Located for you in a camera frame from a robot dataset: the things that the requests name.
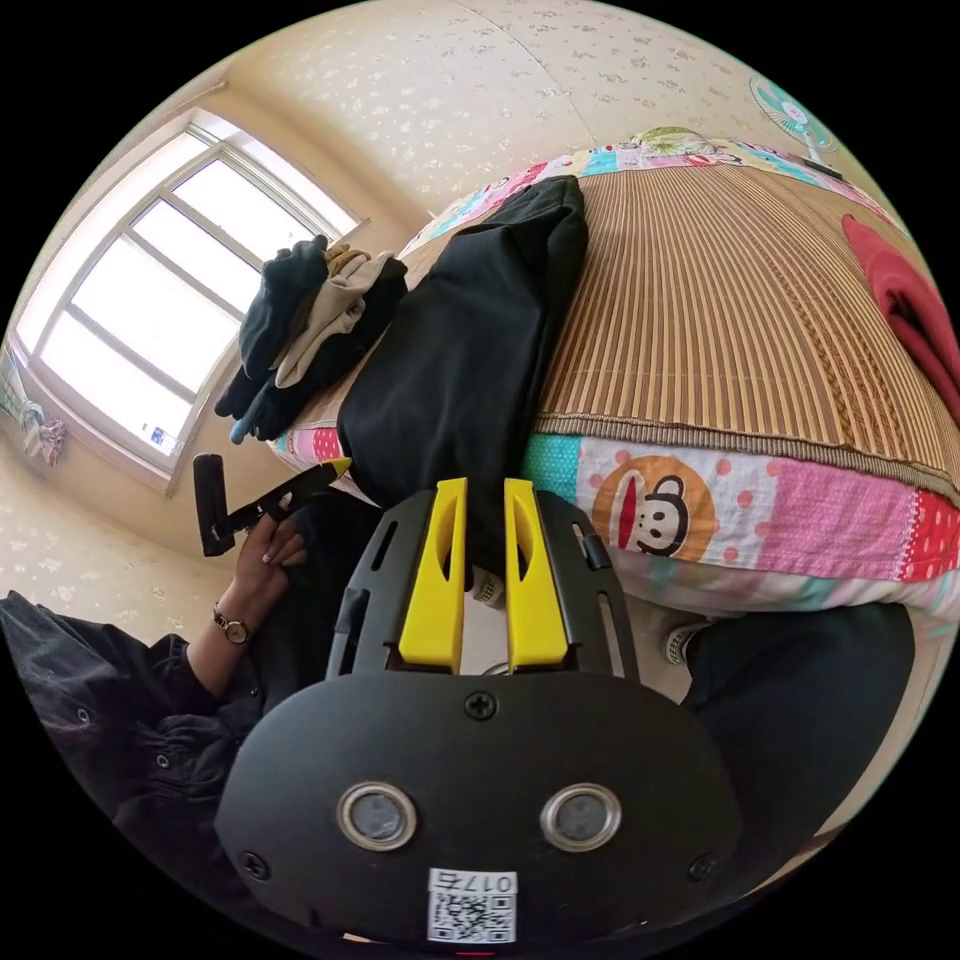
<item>watch face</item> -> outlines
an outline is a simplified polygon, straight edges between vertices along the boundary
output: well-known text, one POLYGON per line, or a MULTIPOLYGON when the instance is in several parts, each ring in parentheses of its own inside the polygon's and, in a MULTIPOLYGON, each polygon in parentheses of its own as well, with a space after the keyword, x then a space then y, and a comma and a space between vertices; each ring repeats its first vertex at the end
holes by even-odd
POLYGON ((231 643, 247 642, 247 628, 242 623, 228 623, 226 634, 231 643))

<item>wristwatch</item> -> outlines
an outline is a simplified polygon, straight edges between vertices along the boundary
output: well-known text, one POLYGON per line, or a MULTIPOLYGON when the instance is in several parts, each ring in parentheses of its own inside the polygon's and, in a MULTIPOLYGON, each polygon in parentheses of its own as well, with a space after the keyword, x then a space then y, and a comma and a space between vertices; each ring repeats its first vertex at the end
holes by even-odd
POLYGON ((213 605, 213 622, 224 632, 227 639, 238 647, 250 639, 250 628, 242 620, 228 620, 216 604, 213 605))

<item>curtain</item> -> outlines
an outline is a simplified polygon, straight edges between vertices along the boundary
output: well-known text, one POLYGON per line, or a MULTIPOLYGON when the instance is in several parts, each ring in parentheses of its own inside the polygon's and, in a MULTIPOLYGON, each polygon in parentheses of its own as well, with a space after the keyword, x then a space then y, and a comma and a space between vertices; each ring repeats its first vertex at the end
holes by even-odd
POLYGON ((55 467, 66 432, 63 421, 44 419, 40 404, 27 396, 17 361, 6 346, 0 346, 0 410, 20 425, 24 453, 43 457, 48 466, 55 467))

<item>label sticker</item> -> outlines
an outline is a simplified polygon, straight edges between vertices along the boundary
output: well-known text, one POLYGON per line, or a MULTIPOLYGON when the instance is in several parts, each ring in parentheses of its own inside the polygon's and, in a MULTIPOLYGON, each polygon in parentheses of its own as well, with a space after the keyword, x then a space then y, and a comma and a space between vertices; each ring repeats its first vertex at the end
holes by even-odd
POLYGON ((427 939, 499 944, 517 939, 517 875, 475 870, 430 871, 427 939))

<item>bed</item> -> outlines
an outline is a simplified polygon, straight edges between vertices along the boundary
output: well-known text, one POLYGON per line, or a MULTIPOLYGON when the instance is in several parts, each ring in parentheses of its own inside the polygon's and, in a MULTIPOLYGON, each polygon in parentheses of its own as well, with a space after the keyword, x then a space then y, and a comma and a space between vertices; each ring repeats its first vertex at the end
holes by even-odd
MULTIPOLYGON (((918 640, 953 633, 960 432, 892 338, 840 221, 854 215, 929 278, 912 239, 798 157, 667 140, 566 155, 457 200, 399 255, 409 285, 461 227, 576 175, 590 246, 523 476, 587 512, 643 599, 707 616, 897 602, 918 640)), ((341 454, 355 374, 303 411, 278 456, 305 469, 341 454)))

